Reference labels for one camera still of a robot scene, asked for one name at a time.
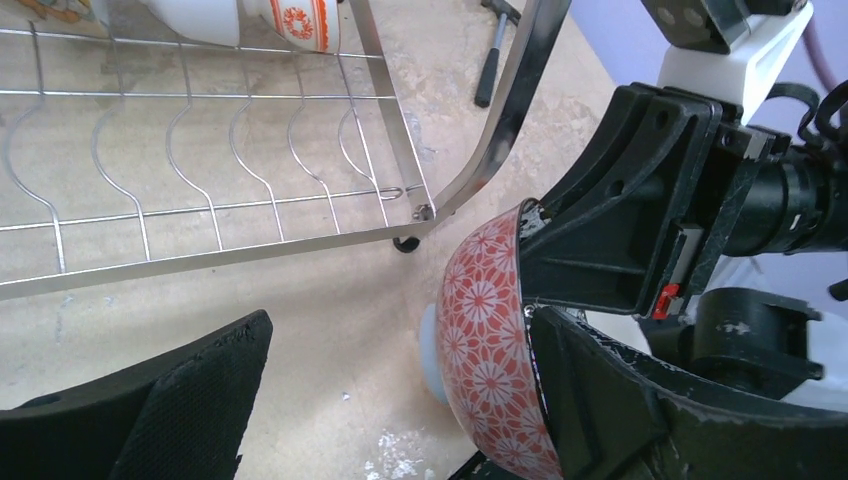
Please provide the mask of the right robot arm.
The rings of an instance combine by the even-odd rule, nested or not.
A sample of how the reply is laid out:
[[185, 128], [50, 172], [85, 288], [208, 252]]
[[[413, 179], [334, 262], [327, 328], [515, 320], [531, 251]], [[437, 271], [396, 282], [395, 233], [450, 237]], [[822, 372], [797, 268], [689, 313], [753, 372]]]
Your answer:
[[796, 135], [743, 124], [740, 106], [676, 88], [617, 88], [573, 167], [522, 235], [532, 304], [634, 315], [664, 361], [773, 399], [823, 366], [808, 353], [805, 303], [750, 288], [709, 290], [721, 257], [847, 248], [847, 87], [807, 107]]

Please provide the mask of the black leaf patterned bowl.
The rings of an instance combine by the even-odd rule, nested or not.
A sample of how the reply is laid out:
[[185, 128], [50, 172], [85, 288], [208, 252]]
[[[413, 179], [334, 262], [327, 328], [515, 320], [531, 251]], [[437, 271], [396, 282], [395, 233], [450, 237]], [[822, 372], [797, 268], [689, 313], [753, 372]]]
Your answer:
[[478, 450], [523, 479], [560, 479], [522, 303], [518, 246], [546, 225], [529, 198], [476, 228], [448, 261], [435, 303], [447, 402]]

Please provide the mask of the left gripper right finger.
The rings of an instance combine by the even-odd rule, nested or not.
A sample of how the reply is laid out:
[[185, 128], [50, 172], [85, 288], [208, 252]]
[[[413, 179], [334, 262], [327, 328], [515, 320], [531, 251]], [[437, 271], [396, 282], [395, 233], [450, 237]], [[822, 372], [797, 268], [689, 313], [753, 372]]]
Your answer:
[[729, 388], [543, 307], [529, 320], [568, 479], [843, 479], [847, 417]]

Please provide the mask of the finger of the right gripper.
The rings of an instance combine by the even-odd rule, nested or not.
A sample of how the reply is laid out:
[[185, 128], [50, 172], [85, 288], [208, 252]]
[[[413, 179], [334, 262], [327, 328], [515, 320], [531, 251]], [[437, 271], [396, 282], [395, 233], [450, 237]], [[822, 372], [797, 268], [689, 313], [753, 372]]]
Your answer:
[[722, 116], [720, 102], [681, 90], [617, 88], [585, 150], [542, 197], [547, 224], [519, 243], [524, 301], [647, 314], [684, 242]]

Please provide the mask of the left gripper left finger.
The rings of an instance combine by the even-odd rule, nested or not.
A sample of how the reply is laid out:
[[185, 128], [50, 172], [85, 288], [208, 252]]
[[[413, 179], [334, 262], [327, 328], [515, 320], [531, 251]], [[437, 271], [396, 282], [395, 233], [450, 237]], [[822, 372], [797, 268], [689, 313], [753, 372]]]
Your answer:
[[232, 479], [273, 325], [189, 344], [1, 413], [4, 479]]

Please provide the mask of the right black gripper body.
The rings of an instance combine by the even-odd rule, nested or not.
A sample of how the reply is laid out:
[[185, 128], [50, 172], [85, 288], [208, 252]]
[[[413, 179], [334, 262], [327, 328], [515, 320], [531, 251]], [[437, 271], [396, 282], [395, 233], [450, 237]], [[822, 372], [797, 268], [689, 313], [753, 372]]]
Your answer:
[[826, 124], [803, 145], [764, 128], [722, 128], [693, 207], [706, 238], [691, 287], [721, 255], [846, 251], [846, 127]]

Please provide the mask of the orange patterned bowl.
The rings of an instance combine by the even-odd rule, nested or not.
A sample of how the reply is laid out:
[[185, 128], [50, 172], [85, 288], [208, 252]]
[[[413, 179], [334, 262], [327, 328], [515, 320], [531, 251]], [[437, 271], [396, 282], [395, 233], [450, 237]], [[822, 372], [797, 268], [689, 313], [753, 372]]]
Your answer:
[[336, 0], [245, 0], [245, 12], [260, 17], [287, 42], [317, 53], [335, 54], [341, 47]]

